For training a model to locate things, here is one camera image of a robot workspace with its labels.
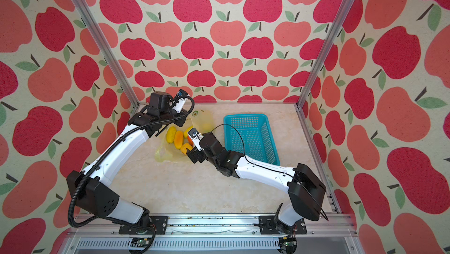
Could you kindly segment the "yellow translucent plastic bag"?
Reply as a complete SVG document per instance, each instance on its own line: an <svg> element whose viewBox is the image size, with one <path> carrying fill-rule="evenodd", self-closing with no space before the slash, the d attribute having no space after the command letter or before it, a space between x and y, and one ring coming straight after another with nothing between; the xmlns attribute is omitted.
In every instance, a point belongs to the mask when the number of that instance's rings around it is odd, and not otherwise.
<svg viewBox="0 0 450 254"><path fill-rule="evenodd" d="M182 127L171 125L163 134L162 143L155 153L157 162L185 162L188 161L187 149L194 148L188 132L195 128L199 133L210 132L215 127L211 111L205 109L194 110L186 119Z"/></svg>

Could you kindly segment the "orange fruit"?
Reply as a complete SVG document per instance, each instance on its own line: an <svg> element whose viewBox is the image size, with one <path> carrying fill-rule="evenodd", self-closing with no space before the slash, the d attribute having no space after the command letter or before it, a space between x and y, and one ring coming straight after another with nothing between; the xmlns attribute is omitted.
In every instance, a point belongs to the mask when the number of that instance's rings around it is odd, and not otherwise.
<svg viewBox="0 0 450 254"><path fill-rule="evenodd" d="M186 139L191 146L194 146L193 140L191 139L190 135L186 134Z"/></svg>

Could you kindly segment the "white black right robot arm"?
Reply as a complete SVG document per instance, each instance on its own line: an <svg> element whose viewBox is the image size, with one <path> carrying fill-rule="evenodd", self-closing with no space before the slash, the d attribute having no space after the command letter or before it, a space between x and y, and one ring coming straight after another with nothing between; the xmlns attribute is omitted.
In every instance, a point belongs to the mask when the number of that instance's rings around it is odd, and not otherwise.
<svg viewBox="0 0 450 254"><path fill-rule="evenodd" d="M227 150L213 133L189 131L194 148L186 155L193 163L208 161L226 177L253 180L288 194L290 203L280 204L272 227L280 234L292 234L297 222L318 221L322 213L326 187L305 164L281 167L254 160L244 153Z"/></svg>

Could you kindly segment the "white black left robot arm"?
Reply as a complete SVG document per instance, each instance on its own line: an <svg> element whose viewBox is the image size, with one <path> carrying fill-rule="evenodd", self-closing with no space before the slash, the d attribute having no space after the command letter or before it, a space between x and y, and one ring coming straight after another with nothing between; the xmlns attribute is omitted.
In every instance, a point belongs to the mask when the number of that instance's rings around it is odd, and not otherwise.
<svg viewBox="0 0 450 254"><path fill-rule="evenodd" d="M175 96L166 92L153 92L150 101L127 121L118 138L101 156L82 169L67 176L71 195L68 222L80 228L100 218L115 224L127 225L143 231L155 228L149 211L137 204L123 200L110 185L123 165L133 153L169 125L182 127L191 110L185 110L190 95L179 90Z"/></svg>

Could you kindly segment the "yellow banana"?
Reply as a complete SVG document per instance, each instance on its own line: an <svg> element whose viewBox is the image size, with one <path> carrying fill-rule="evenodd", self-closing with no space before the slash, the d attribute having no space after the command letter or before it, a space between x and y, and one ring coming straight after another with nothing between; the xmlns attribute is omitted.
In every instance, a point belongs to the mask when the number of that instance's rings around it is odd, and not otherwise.
<svg viewBox="0 0 450 254"><path fill-rule="evenodd" d="M177 129L175 128L175 126L171 126L166 133L166 142L169 144L174 143L176 133Z"/></svg>

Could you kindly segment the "yellow mango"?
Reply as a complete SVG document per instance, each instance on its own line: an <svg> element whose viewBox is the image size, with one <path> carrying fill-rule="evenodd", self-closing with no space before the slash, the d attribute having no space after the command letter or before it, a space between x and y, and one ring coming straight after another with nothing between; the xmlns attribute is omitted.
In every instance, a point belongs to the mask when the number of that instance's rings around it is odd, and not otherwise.
<svg viewBox="0 0 450 254"><path fill-rule="evenodd" d="M184 144L184 133L182 131L177 131L174 146L176 149L180 150L183 144Z"/></svg>

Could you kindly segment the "teal plastic mesh basket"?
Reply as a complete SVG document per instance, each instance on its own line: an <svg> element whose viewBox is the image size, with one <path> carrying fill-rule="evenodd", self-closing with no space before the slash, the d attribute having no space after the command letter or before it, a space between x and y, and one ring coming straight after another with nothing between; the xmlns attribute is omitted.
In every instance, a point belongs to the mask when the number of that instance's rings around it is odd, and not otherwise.
<svg viewBox="0 0 450 254"><path fill-rule="evenodd" d="M223 119L225 147L247 157L280 165L268 117L265 114L232 114Z"/></svg>

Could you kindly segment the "small circuit board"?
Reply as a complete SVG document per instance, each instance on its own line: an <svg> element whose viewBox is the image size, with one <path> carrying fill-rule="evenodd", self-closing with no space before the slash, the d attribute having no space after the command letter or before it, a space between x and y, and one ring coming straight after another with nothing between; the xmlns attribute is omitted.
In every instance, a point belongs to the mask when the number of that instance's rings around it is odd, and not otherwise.
<svg viewBox="0 0 450 254"><path fill-rule="evenodd" d="M145 248L151 244L151 240L149 238L134 238L130 242L131 248Z"/></svg>

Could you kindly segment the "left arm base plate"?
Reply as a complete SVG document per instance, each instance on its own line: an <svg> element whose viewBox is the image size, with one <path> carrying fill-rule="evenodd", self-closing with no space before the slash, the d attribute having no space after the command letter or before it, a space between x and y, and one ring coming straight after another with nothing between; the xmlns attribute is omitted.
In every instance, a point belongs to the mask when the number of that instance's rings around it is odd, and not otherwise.
<svg viewBox="0 0 450 254"><path fill-rule="evenodd" d="M164 235L168 225L168 216L150 215L136 224L121 225L118 233L121 235Z"/></svg>

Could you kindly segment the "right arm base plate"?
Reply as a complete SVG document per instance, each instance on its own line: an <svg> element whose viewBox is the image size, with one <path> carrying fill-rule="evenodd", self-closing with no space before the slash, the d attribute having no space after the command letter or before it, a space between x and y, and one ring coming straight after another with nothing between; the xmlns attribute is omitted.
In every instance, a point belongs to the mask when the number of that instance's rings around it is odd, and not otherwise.
<svg viewBox="0 0 450 254"><path fill-rule="evenodd" d="M293 226L288 226L276 219L275 215L259 216L259 222L256 226L260 228L260 233L262 235L306 235L308 233L303 219L299 220Z"/></svg>

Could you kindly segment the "left rear aluminium corner post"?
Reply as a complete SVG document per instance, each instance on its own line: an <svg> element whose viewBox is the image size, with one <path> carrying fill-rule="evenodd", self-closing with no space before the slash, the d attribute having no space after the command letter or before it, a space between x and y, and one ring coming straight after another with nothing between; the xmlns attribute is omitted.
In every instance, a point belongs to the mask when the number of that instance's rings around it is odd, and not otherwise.
<svg viewBox="0 0 450 254"><path fill-rule="evenodd" d="M107 38L105 37L103 31L101 30L98 22L92 15L90 7L88 6L85 0L71 0L71 1L77 8L77 11L79 12L81 19L84 21L86 27L89 29L105 61L109 64L113 74L118 80L118 83L120 84L122 90L126 94L128 100L130 101L131 107L134 110L137 110L139 108L139 100L137 99L137 96L133 91L132 86L130 85L121 65L119 64L117 58L113 54Z"/></svg>

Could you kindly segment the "aluminium corner post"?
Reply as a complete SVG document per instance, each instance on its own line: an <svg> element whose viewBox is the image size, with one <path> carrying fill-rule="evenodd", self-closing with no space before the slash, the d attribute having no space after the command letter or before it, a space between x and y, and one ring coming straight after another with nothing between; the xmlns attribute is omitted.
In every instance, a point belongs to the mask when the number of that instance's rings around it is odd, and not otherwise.
<svg viewBox="0 0 450 254"><path fill-rule="evenodd" d="M117 58L113 54L107 38L105 37L103 31L101 30L98 22L92 15L90 7L88 6L85 0L71 0L71 1L77 8L77 11L79 12L81 19L84 21L86 27L89 29L105 61L109 64L113 74L118 80L118 83L120 84L122 90L126 94L128 100L130 101L131 107L134 110L137 110L139 108L139 100L137 99L137 96L133 91L132 86L130 85L121 65L119 64Z"/></svg>
<svg viewBox="0 0 450 254"><path fill-rule="evenodd" d="M297 102L295 109L300 112L303 104L307 100L308 95L311 93L311 89L318 77L319 71L325 65L325 59L328 57L332 45L334 44L335 38L338 36L340 31L343 31L343 23L348 16L348 13L355 0L342 0L339 9L337 10L335 19L330 25L329 31L327 32L322 48L318 54L318 58L315 60L306 85L302 88L302 92Z"/></svg>

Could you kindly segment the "front aluminium frame rail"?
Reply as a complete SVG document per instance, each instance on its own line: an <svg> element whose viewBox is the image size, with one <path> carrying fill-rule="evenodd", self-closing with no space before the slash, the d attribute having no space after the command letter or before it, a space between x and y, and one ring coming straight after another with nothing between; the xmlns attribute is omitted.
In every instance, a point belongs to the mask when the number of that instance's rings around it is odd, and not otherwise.
<svg viewBox="0 0 450 254"><path fill-rule="evenodd" d="M150 254L362 254L364 250L348 215L304 221L306 235L262 235L259 216L272 214L153 214L168 216L164 235L121 235L106 220L70 228L58 239L55 254L130 254L134 238L149 238Z"/></svg>

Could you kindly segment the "right rear aluminium corner post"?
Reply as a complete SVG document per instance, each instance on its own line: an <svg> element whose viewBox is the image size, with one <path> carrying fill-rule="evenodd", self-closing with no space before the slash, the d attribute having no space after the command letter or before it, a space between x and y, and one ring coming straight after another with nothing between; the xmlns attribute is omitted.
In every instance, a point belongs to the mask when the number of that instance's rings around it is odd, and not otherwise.
<svg viewBox="0 0 450 254"><path fill-rule="evenodd" d="M338 36L340 31L343 31L343 23L348 16L348 13L355 0L342 0L339 9L337 10L335 19L330 25L329 31L327 32L322 48L318 54L318 58L315 60L306 85L302 88L302 92L297 102L295 109L300 112L303 104L307 100L308 95L311 93L311 89L318 77L319 71L325 65L325 59L328 57L332 45L334 44L335 38Z"/></svg>

